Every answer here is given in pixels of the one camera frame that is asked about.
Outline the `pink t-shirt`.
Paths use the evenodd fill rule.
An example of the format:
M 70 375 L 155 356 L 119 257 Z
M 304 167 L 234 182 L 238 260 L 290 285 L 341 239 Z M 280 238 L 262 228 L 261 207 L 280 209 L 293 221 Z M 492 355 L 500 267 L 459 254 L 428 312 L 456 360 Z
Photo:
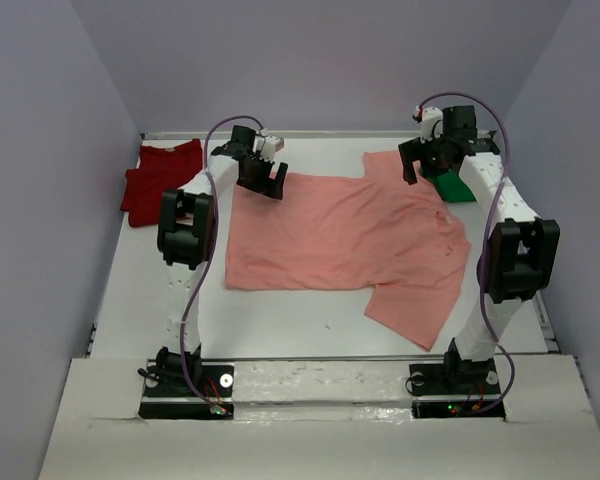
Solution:
M 280 201 L 237 187 L 225 285 L 246 291 L 373 292 L 372 320 L 430 350 L 461 292 L 471 245 L 396 151 L 367 153 L 360 178 L 290 173 Z

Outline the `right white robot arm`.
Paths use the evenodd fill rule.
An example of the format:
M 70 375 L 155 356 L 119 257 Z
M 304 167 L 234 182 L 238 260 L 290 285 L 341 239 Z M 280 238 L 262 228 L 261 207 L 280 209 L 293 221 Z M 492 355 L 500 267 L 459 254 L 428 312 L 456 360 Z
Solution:
M 439 363 L 413 364 L 408 387 L 417 396 L 497 390 L 494 355 L 521 307 L 550 281 L 560 238 L 554 220 L 524 201 L 505 171 L 493 131 L 481 131 L 472 105 L 416 108 L 418 138 L 399 145 L 404 180 L 454 173 L 486 213 L 476 276 L 480 294 L 467 323 Z

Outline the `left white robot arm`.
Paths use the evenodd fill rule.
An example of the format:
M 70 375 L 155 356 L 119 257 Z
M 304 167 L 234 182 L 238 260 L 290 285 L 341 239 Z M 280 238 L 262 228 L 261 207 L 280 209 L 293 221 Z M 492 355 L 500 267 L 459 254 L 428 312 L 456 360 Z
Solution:
M 273 200 L 283 198 L 288 169 L 275 162 L 283 138 L 265 128 L 232 127 L 228 141 L 203 144 L 202 170 L 192 180 L 162 195 L 157 247 L 167 267 L 167 329 L 155 359 L 159 382 L 181 395 L 207 400 L 198 309 L 201 287 L 214 257 L 219 227 L 219 198 L 239 186 Z

